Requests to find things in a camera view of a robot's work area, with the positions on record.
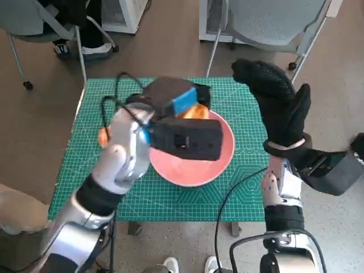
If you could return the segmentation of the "black left hand blue tape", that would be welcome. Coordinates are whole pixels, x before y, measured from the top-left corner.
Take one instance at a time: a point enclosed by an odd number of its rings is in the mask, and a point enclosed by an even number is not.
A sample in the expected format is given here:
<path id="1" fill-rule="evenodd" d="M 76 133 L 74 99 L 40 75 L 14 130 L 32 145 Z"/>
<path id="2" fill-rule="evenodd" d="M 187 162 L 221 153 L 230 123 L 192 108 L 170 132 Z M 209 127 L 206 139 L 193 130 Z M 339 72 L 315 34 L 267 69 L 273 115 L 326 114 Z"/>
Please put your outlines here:
<path id="1" fill-rule="evenodd" d="M 200 104 L 210 109 L 210 86 L 169 76 L 158 77 L 143 89 L 143 97 L 159 117 L 178 116 Z"/>

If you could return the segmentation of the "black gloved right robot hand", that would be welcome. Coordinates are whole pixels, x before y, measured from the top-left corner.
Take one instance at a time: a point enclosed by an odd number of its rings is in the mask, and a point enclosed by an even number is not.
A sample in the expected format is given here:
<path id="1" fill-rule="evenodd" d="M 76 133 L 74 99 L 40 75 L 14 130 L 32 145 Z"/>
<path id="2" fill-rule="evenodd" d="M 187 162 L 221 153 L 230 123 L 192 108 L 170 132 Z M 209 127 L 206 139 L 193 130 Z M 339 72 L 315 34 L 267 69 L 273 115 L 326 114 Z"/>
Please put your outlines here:
<path id="1" fill-rule="evenodd" d="M 311 87 L 295 90 L 284 70 L 264 61 L 238 59 L 233 79 L 249 87 L 258 102 L 268 140 L 289 147 L 304 138 L 304 122 L 311 106 Z"/>

